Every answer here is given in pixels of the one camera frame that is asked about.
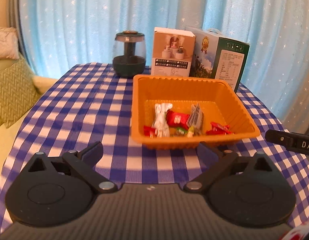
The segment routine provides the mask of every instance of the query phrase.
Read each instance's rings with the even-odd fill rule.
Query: red candy wrapper
[[[187,121],[189,114],[177,113],[171,110],[168,110],[166,115],[167,124],[170,127],[181,127],[185,130],[188,130]]]
[[[152,128],[150,126],[143,126],[143,133],[145,136],[150,136],[150,138],[157,136],[157,131],[155,128]]]
[[[219,123],[211,122],[211,130],[206,131],[206,135],[216,135],[216,134],[232,134],[233,132],[229,131],[229,125],[222,126]]]

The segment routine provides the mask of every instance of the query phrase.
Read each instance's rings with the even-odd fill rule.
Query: checkered tablecloth
[[[11,223],[5,193],[38,151],[59,156],[102,141],[104,155],[96,171],[119,186],[123,182],[184,185],[205,170],[195,149],[148,150],[129,137],[132,88],[132,80],[116,77],[111,65],[91,63],[74,66],[41,97],[24,119],[2,169],[0,232]],[[243,156],[256,151],[270,156],[296,193],[289,224],[298,226],[309,219],[309,162],[304,155],[267,143],[264,133],[268,129],[284,130],[282,124],[245,86],[239,87],[237,95],[261,136],[229,148]]]

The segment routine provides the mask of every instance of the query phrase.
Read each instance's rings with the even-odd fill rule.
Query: orange plastic basket
[[[155,119],[155,104],[172,103],[173,111],[190,114],[191,105],[199,103],[203,113],[203,128],[211,130],[210,122],[229,125],[234,134],[187,137],[150,138],[143,126]],[[183,149],[197,147],[204,141],[217,146],[260,135],[248,111],[230,86],[222,80],[136,75],[133,78],[132,138],[150,149]]]

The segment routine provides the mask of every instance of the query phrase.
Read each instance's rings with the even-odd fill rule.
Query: humidifier lid
[[[141,42],[145,40],[145,35],[137,31],[123,31],[116,34],[115,40],[122,42]]]

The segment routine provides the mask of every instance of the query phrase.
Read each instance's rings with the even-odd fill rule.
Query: blue curtain
[[[126,29],[145,34],[149,64],[155,26],[217,28],[250,43],[242,82],[282,120],[309,76],[309,0],[20,0],[20,19],[41,76],[110,63],[115,33]]]

